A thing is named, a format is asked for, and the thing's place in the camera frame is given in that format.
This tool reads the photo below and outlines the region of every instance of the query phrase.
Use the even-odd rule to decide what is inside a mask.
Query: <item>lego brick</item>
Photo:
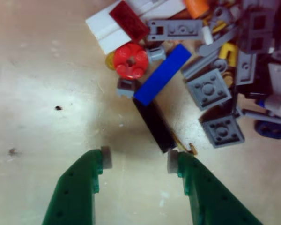
[[[136,91],[136,81],[118,79],[117,95],[119,97],[126,96],[127,98],[132,98]]]
[[[264,101],[266,109],[274,112],[276,115],[281,117],[281,95],[272,94]]]
[[[219,58],[227,59],[230,67],[236,67],[237,65],[237,52],[238,47],[231,43],[225,43],[220,50]]]
[[[186,86],[202,111],[232,98],[218,69],[186,83]]]
[[[131,41],[109,15],[120,2],[116,1],[86,20],[105,54],[111,53]],[[127,0],[126,2],[144,23],[151,19],[171,17],[185,8],[182,0]]]
[[[213,30],[218,21],[224,21],[226,24],[231,24],[234,21],[230,10],[223,6],[218,6],[214,9],[213,15],[209,21],[209,28]]]
[[[236,85],[250,84],[254,82],[256,54],[246,54],[238,51]]]
[[[202,38],[202,20],[150,20],[148,41],[185,40]]]
[[[241,21],[239,48],[247,54],[267,53],[273,36],[274,11],[248,11]]]
[[[244,142],[244,135],[232,115],[202,122],[202,126],[215,148]]]
[[[134,97],[144,105],[148,105],[191,56],[192,54],[182,44],[178,44],[138,89]]]
[[[202,28],[202,36],[206,45],[211,45],[214,42],[214,38],[212,37],[211,31],[208,26],[204,26]]]
[[[171,134],[170,127],[154,102],[151,102],[148,106],[143,106],[143,104],[135,98],[133,102],[161,151],[166,153],[168,150],[175,148],[177,145]]]
[[[247,116],[247,117],[250,117],[250,118],[253,118],[256,120],[262,120],[262,121],[267,121],[267,122],[271,122],[271,123],[281,124],[281,118],[267,116],[260,112],[243,109],[243,114],[244,114],[244,116]]]
[[[186,4],[187,11],[194,19],[198,18],[209,10],[207,0],[184,0],[184,3]]]
[[[273,34],[270,32],[241,36],[238,40],[238,46],[247,54],[268,53],[271,47],[272,36]]]
[[[194,63],[187,65],[185,68],[181,70],[182,75],[185,79],[192,78],[197,72],[201,71],[205,67],[207,67],[210,63],[215,61],[218,58],[219,50],[211,52],[205,57],[200,58]]]
[[[120,29],[113,32],[112,35],[107,35],[106,37],[98,40],[98,43],[104,54],[109,54],[130,41],[130,37],[122,29]]]
[[[148,56],[149,63],[159,60],[165,60],[167,58],[165,54],[165,49],[162,45],[153,49],[146,48],[146,53]]]
[[[255,130],[263,137],[281,139],[281,124],[258,121],[255,125]]]
[[[238,27],[234,25],[229,26],[229,30],[221,35],[219,38],[214,38],[214,42],[211,45],[201,45],[197,49],[197,54],[201,56],[208,56],[210,53],[219,49],[223,44],[229,42],[238,34]]]
[[[268,69],[271,76],[273,91],[275,94],[281,95],[281,65],[269,63]]]
[[[124,1],[121,1],[109,15],[120,25],[134,43],[138,43],[149,33],[148,27]]]
[[[228,63],[226,60],[216,59],[213,63],[211,63],[211,68],[218,69],[219,72],[222,74],[228,69]]]

